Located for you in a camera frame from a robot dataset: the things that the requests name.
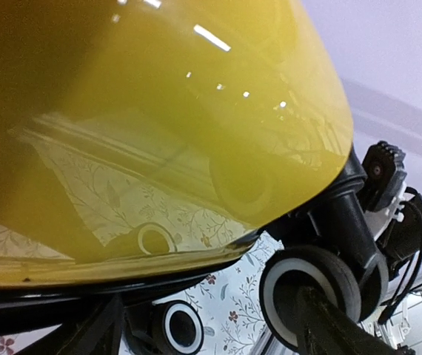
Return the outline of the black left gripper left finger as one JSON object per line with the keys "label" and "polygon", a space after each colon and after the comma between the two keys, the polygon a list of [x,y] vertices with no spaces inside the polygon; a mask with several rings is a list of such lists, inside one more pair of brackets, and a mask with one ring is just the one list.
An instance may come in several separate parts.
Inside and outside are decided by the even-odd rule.
{"label": "black left gripper left finger", "polygon": [[80,320],[66,322],[19,351],[23,355],[117,354],[124,326],[120,296],[96,303]]}

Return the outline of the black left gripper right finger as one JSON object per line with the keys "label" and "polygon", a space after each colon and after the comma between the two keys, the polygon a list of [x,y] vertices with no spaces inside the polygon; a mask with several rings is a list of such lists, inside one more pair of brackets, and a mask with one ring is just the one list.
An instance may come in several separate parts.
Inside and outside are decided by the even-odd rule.
{"label": "black left gripper right finger", "polygon": [[296,336],[299,354],[398,355],[414,354],[411,348],[392,348],[357,326],[314,288],[296,293]]}

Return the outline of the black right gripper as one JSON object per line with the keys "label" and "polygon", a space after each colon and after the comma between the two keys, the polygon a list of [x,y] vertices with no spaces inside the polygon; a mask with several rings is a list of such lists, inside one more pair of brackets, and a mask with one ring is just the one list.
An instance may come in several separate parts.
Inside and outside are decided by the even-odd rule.
{"label": "black right gripper", "polygon": [[386,141],[369,147],[362,166],[367,180],[359,200],[371,235],[386,258],[401,262],[420,250],[422,195],[406,184],[406,154]]}

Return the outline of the yellow Pikachu suitcase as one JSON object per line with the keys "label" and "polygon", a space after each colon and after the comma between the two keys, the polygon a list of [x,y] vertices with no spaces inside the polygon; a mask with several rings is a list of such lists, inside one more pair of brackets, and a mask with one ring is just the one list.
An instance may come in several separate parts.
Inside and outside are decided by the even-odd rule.
{"label": "yellow Pikachu suitcase", "polygon": [[388,282],[353,131],[299,1],[0,1],[0,337],[120,296],[140,354],[197,354],[196,310],[157,301],[264,232],[285,345],[300,287],[365,320]]}

